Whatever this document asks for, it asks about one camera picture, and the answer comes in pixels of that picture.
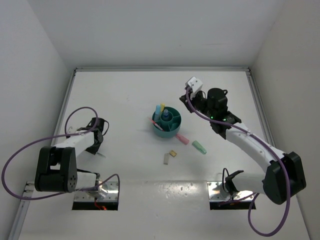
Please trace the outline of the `clear spray bottle blue cap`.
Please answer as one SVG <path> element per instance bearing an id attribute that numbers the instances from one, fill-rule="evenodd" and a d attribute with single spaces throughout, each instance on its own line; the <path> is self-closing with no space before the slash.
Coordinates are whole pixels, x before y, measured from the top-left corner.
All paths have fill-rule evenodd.
<path id="1" fill-rule="evenodd" d="M 162 119 L 164 121 L 169 121 L 170 120 L 170 114 L 169 114 L 169 111 L 167 109 L 163 110 Z"/>

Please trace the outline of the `yellow highlighter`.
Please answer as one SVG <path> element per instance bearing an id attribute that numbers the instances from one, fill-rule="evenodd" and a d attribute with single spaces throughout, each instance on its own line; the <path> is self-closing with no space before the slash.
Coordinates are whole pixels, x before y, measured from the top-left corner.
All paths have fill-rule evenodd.
<path id="1" fill-rule="evenodd" d="M 160 112 L 162 113 L 165 109 L 165 104 L 164 103 L 161 103 L 160 104 Z"/>

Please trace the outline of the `pink highlighter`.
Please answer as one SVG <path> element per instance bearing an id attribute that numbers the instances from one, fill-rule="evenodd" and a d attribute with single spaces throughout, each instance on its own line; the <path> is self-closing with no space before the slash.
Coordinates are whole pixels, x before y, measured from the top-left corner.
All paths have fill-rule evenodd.
<path id="1" fill-rule="evenodd" d="M 183 135 L 181 135 L 181 134 L 179 134 L 179 133 L 177 133 L 177 134 L 175 135 L 175 137 L 176 137 L 181 143 L 183 143 L 184 145 L 188 145 L 189 142 L 190 142 L 186 137 L 184 137 Z"/>

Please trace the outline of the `green highlighter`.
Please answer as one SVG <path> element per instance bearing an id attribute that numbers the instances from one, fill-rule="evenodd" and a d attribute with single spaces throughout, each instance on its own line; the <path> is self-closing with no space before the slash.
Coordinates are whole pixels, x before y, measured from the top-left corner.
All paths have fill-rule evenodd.
<path id="1" fill-rule="evenodd" d="M 192 146 L 194 146 L 203 155 L 207 153 L 207 150 L 197 140 L 192 142 Z"/>

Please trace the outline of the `blue highlighter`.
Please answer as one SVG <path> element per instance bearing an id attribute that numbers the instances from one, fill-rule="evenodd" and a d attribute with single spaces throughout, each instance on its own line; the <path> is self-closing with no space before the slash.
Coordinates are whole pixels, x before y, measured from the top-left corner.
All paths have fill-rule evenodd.
<path id="1" fill-rule="evenodd" d="M 153 120 L 156 122 L 160 119 L 161 117 L 161 106 L 160 105 L 157 105 L 156 108 L 155 108 L 155 112 L 154 112 L 154 118 Z"/>

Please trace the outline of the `red slim pen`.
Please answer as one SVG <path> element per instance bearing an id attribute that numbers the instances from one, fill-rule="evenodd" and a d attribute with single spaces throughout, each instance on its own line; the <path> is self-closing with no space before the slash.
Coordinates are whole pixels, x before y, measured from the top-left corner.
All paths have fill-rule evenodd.
<path id="1" fill-rule="evenodd" d="M 150 117 L 149 117 L 148 119 L 152 122 L 152 124 L 153 124 L 156 128 L 158 128 L 160 131 L 164 132 L 164 130 L 160 127 L 160 125 L 158 125 L 154 120 L 152 120 Z"/>

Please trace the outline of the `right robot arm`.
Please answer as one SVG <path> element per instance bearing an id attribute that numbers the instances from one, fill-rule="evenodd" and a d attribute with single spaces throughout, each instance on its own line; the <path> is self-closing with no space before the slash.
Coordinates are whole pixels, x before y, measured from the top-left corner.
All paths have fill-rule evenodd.
<path id="1" fill-rule="evenodd" d="M 252 191 L 281 205 L 307 186 L 301 157 L 293 151 L 285 153 L 252 134 L 242 120 L 228 110 L 227 93 L 226 89 L 211 88 L 203 96 L 201 90 L 194 93 L 187 86 L 179 99 L 190 113 L 208 121 L 216 134 L 243 150 L 263 170 L 262 174 L 235 171 L 224 180 L 226 192 L 232 195 Z"/>

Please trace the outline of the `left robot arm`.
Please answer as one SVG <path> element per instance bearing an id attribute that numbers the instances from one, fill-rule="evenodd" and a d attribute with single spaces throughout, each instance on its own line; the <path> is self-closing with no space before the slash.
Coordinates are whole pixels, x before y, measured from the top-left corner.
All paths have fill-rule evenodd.
<path id="1" fill-rule="evenodd" d="M 86 127 L 54 146 L 40 149 L 34 185 L 38 192 L 72 193 L 78 181 L 77 157 L 82 152 L 96 155 L 104 135 L 103 118 L 93 117 Z"/>

